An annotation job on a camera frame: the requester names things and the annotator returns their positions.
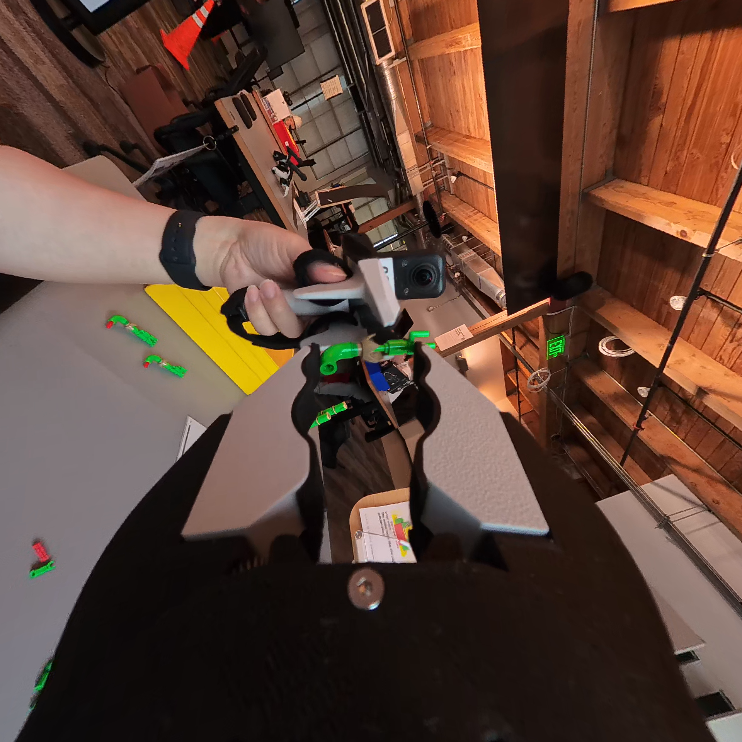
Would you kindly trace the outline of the black steel column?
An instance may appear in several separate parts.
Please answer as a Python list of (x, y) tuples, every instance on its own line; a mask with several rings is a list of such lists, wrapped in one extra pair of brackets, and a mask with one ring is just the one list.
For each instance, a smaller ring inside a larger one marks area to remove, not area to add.
[(509, 314), (557, 296), (567, 1), (478, 2)]

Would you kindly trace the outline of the wooden desk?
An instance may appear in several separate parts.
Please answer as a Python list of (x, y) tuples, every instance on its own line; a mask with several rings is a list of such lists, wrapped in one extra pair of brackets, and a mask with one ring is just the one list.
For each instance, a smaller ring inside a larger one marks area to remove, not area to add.
[(276, 226), (307, 237), (307, 230), (294, 209), (291, 193), (284, 194), (280, 178), (272, 172), (273, 153), (278, 150), (274, 129), (259, 112), (257, 103), (247, 103), (248, 94), (224, 97), (215, 107), (227, 128), (236, 128), (233, 134), (239, 149), (237, 161), (246, 174), (260, 208)]

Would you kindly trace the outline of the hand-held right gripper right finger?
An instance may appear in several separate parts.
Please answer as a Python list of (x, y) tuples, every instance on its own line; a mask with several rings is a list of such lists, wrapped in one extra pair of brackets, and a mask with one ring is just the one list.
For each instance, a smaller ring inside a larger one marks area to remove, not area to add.
[(417, 419), (410, 479), (410, 543), (424, 553), (451, 535), (462, 553), (484, 536), (550, 532), (505, 421), (495, 403), (431, 347), (416, 347)]

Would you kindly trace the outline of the lego instruction booklet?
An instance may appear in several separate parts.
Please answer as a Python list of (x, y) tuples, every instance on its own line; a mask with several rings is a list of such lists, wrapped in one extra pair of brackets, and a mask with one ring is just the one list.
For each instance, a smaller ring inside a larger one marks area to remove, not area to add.
[(361, 507), (358, 515), (360, 525), (354, 533), (358, 563), (416, 563), (409, 502)]

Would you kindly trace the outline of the black pole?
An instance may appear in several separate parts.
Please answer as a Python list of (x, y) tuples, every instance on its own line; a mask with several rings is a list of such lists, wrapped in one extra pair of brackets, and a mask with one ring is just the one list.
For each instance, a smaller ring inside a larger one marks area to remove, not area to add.
[(668, 341), (663, 356), (660, 360), (660, 365), (657, 368), (657, 371), (654, 374), (654, 378), (652, 379), (652, 384), (649, 387), (649, 390), (647, 392), (647, 396), (644, 400), (644, 403), (640, 409), (640, 412), (636, 418), (636, 421), (633, 425), (633, 428), (631, 430), (631, 435), (628, 439), (628, 443), (626, 444), (626, 448), (623, 451), (623, 455), (621, 459), (619, 460), (619, 465), (621, 467), (624, 467), (626, 464), (626, 461), (628, 459), (631, 447), (633, 446), (637, 435), (639, 432), (643, 430), (643, 423), (646, 419), (646, 416), (648, 414), (648, 409), (651, 405), (652, 399), (654, 398), (655, 393), (657, 392), (657, 388), (660, 385), (662, 376), (665, 372), (665, 368), (667, 364), (669, 363), (669, 359), (672, 356), (672, 352), (674, 350), (674, 346), (677, 343), (677, 340), (680, 338), (681, 331), (683, 329), (683, 326), (686, 322), (686, 319), (688, 317), (688, 314), (692, 308), (693, 302), (696, 300), (698, 296), (698, 292), (700, 289), (700, 284), (702, 283), (702, 280), (706, 274), (707, 269), (709, 268), (711, 259), (717, 252), (717, 247), (719, 245), (719, 242), (722, 239), (723, 232), (725, 228), (727, 227), (728, 220), (731, 217), (732, 210), (737, 202), (737, 199), (740, 195), (741, 191), (741, 168), (737, 170), (737, 174), (735, 176), (734, 182), (732, 183), (732, 187), (730, 188), (730, 191), (728, 193), (727, 199), (723, 205), (723, 208), (720, 212), (720, 216), (717, 220), (717, 223), (714, 227), (714, 231), (712, 232), (710, 236), (709, 243), (705, 247), (703, 254), (702, 254), (702, 260), (700, 262), (700, 265), (698, 267), (697, 272), (694, 275), (693, 281), (691, 283), (691, 287), (689, 289), (687, 298), (682, 306), (681, 313), (677, 319), (677, 322), (674, 326), (674, 329), (672, 331), (670, 340)]

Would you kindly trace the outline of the printed leaflet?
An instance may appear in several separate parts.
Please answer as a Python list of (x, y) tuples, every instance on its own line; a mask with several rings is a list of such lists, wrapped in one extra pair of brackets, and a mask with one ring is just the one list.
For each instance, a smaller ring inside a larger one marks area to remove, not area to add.
[(159, 157), (153, 161), (152, 165), (150, 165), (149, 169), (144, 172), (140, 180), (146, 181), (148, 179), (152, 179), (157, 174), (167, 172), (176, 165), (179, 165), (180, 163), (185, 162), (190, 157), (200, 153), (204, 148), (205, 146), (201, 144), (197, 147), (189, 148), (185, 151), (172, 153), (164, 157)]

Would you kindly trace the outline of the black office chair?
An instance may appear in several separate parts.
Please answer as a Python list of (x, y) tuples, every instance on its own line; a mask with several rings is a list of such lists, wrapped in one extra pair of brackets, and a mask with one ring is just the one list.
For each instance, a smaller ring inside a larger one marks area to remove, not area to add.
[(203, 144), (206, 136), (217, 136), (226, 130), (215, 107), (182, 114), (154, 130), (156, 144), (168, 154), (180, 153)]

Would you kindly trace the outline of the wooden stick with label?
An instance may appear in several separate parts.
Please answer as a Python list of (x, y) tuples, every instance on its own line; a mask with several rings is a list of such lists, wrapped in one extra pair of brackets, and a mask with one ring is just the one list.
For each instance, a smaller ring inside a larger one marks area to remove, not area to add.
[(436, 340), (436, 351), (441, 357), (453, 356), (469, 347), (504, 333), (507, 330), (514, 329), (526, 322), (536, 320), (548, 314), (550, 311), (555, 310), (557, 304), (558, 301), (547, 299), (513, 314), (501, 311), (498, 314), (480, 320), (473, 325), (465, 326), (465, 329), (461, 331), (462, 335), (459, 333), (459, 330), (456, 330), (454, 332), (454, 342), (450, 344), (449, 347), (443, 348)]

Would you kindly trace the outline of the metal air duct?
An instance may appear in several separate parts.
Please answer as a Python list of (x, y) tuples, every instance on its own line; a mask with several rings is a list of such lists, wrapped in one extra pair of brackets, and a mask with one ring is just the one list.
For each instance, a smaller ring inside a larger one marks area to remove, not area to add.
[(431, 167), (426, 153), (422, 155), (421, 160), (418, 158), (422, 149), (415, 138), (410, 122), (402, 84), (396, 70), (397, 64), (392, 59), (381, 61), (376, 66), (376, 75), (398, 153), (402, 159), (407, 184), (410, 187), (413, 199), (421, 206)]

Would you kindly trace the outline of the green lego vine assembly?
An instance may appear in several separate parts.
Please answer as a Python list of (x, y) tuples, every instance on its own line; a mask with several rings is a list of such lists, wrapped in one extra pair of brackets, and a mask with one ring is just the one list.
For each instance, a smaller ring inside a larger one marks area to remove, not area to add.
[(360, 358), (365, 363), (380, 364), (396, 356), (409, 356), (415, 350), (415, 344), (424, 340), (428, 347), (435, 348), (434, 341), (428, 341), (429, 331), (412, 331), (403, 339), (389, 339), (380, 344), (371, 336), (361, 342), (346, 342), (333, 344), (326, 348), (320, 357), (320, 373), (323, 376), (332, 376), (338, 372), (340, 361)]

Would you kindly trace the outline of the yellow sheet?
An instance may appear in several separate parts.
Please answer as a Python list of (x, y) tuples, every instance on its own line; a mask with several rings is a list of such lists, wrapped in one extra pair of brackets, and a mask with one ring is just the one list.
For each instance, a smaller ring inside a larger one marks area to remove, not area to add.
[(294, 355), (290, 350), (256, 347), (232, 333), (220, 308), (223, 287), (207, 292), (175, 285), (149, 285), (146, 294), (246, 394), (255, 391)]

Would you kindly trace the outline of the white air vent grille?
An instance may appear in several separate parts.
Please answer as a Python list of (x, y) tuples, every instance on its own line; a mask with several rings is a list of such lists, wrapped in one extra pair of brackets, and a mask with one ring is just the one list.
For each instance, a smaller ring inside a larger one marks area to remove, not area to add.
[(360, 6), (376, 65), (394, 58), (395, 48), (384, 1), (366, 1)]

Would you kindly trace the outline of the orange traffic cone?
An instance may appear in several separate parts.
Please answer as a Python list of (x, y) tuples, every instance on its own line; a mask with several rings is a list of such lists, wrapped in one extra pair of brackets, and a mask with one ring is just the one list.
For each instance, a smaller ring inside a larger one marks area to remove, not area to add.
[(205, 1), (171, 32), (160, 29), (164, 49), (183, 69), (190, 70), (189, 55), (198, 41), (210, 13), (213, 11), (214, 5), (218, 3)]

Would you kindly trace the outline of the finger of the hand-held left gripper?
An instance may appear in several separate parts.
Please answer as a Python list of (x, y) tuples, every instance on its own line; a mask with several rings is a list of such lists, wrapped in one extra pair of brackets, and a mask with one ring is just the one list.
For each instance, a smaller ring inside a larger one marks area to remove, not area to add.
[(401, 314), (393, 258), (366, 258), (357, 263), (357, 268), (364, 281), (363, 301), (383, 327), (392, 327)]

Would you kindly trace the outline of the wooden clipboard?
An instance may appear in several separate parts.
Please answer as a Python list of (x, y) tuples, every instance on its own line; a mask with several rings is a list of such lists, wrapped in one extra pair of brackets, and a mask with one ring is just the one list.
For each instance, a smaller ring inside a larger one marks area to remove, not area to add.
[(355, 530), (360, 525), (358, 511), (361, 507), (377, 506), (377, 505), (389, 505), (399, 502), (410, 503), (410, 489), (403, 487), (395, 490), (389, 490), (384, 493), (372, 494), (362, 497), (356, 505), (353, 506), (349, 517), (349, 530), (353, 548), (353, 561), (354, 563), (360, 564), (356, 561), (356, 547), (355, 547)]

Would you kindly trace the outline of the person's left forearm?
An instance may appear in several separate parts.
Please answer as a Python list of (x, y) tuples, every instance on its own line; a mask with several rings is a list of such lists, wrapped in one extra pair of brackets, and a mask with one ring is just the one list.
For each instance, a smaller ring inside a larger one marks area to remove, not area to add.
[(159, 258), (171, 214), (1, 147), (3, 274), (59, 283), (172, 283)]

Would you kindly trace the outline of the black wristband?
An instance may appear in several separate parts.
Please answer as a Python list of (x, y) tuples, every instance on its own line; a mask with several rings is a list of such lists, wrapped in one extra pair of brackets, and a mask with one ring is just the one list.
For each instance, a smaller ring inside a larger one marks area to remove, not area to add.
[(173, 211), (162, 232), (160, 263), (172, 283), (182, 289), (207, 292), (210, 286), (197, 277), (194, 238), (198, 222), (205, 215), (198, 211)]

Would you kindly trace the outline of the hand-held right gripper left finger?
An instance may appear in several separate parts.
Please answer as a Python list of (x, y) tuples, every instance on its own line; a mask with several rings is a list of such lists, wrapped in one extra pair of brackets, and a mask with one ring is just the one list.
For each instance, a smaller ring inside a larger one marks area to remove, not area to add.
[(187, 540), (246, 538), (267, 560), (280, 536), (296, 536), (319, 562), (325, 487), (318, 433), (320, 349), (297, 354), (237, 405), (182, 529)]

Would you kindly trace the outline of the person's left hand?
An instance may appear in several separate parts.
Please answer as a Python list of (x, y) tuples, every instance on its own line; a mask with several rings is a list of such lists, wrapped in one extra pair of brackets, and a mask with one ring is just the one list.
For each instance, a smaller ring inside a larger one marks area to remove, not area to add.
[(293, 264), (311, 249), (306, 240), (268, 223), (209, 216), (198, 220), (193, 248), (200, 283), (229, 293), (246, 288), (244, 306), (257, 333), (302, 333), (305, 323), (283, 290), (296, 287)]

